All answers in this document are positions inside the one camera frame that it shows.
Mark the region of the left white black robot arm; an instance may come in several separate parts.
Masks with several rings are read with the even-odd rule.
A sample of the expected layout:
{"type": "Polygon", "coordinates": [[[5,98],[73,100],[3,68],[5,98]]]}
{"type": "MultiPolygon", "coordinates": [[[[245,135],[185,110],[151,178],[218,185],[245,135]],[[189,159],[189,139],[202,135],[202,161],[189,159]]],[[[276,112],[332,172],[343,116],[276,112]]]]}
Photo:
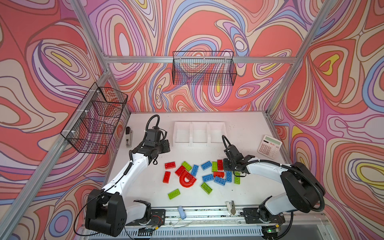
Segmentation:
{"type": "Polygon", "coordinates": [[[117,237],[126,224],[151,222],[151,203],[144,200],[128,201],[124,195],[149,165],[157,165],[159,155],[171,151],[168,133],[159,127],[160,116],[153,115],[150,120],[153,119],[157,119],[156,124],[153,127],[146,124],[142,141],[128,153],[127,164],[108,184],[89,194],[85,206],[87,230],[117,237]]]}

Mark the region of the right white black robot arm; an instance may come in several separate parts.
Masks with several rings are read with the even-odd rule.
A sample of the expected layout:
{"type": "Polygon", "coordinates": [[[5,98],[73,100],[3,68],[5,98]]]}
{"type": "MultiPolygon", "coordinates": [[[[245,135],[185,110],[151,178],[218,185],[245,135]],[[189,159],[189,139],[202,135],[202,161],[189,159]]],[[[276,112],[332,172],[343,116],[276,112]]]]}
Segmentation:
{"type": "Polygon", "coordinates": [[[256,218],[269,223],[276,216],[296,211],[302,213],[322,212],[325,208],[324,187],[302,163],[284,165],[271,160],[256,159],[255,156],[243,156],[237,147],[222,136],[224,153],[224,170],[235,177],[259,175],[274,180],[284,186],[284,192],[278,196],[266,198],[256,210],[256,218]]]}

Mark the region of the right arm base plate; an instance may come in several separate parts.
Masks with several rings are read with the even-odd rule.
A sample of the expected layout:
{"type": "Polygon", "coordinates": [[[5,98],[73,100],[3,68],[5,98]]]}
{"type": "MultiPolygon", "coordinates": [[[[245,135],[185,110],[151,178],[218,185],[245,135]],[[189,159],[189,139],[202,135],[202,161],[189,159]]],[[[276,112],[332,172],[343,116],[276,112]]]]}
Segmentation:
{"type": "Polygon", "coordinates": [[[272,215],[267,210],[259,208],[244,208],[240,215],[245,218],[247,224],[284,224],[283,214],[272,215]]]}

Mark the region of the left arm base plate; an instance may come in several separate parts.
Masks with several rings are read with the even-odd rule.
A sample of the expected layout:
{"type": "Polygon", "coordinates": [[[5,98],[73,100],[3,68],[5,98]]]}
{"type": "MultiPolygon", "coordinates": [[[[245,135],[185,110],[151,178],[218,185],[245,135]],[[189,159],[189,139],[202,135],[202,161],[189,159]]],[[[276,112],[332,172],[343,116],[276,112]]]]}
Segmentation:
{"type": "Polygon", "coordinates": [[[165,216],[165,209],[152,209],[148,217],[144,216],[142,219],[127,223],[126,226],[160,227],[163,226],[165,223],[165,216]]]}

